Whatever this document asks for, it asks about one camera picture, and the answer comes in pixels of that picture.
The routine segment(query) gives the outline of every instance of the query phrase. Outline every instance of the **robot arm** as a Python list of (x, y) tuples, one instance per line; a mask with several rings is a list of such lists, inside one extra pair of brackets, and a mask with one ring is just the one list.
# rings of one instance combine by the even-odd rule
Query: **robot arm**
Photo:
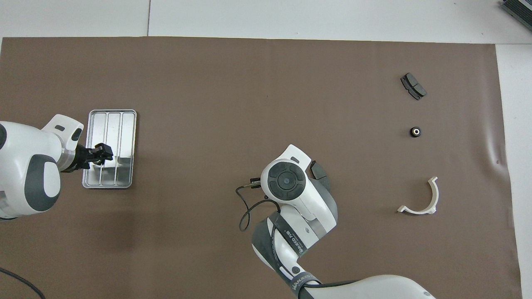
[(304, 152), (290, 145), (263, 170), (264, 193), (283, 205), (280, 213), (272, 213), (255, 227), (252, 246), (259, 259), (299, 299), (434, 299), (413, 280), (395, 275), (322, 284), (297, 263), (338, 221), (337, 206), (327, 188), (305, 173), (310, 163)]
[(42, 129), (0, 121), (0, 220), (50, 209), (61, 192), (59, 172), (112, 160), (111, 148), (78, 145), (80, 122), (57, 114)]

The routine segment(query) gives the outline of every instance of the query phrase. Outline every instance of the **white floor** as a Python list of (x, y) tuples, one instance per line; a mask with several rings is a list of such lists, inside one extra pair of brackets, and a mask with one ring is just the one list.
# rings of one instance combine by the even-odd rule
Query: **white floor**
[(499, 0), (0, 0), (0, 37), (149, 33), (497, 44), (522, 291), (532, 299), (532, 32), (498, 5)]

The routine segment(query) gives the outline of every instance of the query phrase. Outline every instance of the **metal tray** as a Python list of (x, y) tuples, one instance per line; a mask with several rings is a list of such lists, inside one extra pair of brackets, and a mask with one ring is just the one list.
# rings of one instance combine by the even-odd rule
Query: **metal tray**
[(131, 186), (135, 155), (135, 110), (92, 110), (89, 113), (86, 147), (105, 143), (113, 149), (113, 161), (103, 166), (90, 164), (83, 170), (85, 188), (121, 188)]

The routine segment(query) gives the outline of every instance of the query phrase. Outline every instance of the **brown paper sheet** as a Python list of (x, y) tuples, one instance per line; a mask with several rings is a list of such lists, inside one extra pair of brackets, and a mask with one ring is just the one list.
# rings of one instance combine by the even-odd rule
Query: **brown paper sheet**
[[(93, 109), (138, 112), (133, 185), (62, 174), (51, 210), (0, 223), (0, 266), (49, 298), (292, 298), (239, 232), (234, 193), (290, 143), (338, 204), (338, 226), (300, 259), (323, 282), (397, 274), (437, 298), (521, 298), (494, 45), (4, 38), (0, 119), (86, 123)], [(428, 205), (432, 176), (437, 212), (397, 213)]]

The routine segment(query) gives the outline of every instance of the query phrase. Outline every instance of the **round control button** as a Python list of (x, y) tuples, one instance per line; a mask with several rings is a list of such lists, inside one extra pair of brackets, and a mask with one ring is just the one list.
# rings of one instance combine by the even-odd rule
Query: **round control button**
[(283, 172), (277, 179), (277, 183), (284, 190), (290, 190), (296, 184), (296, 176), (292, 172)]

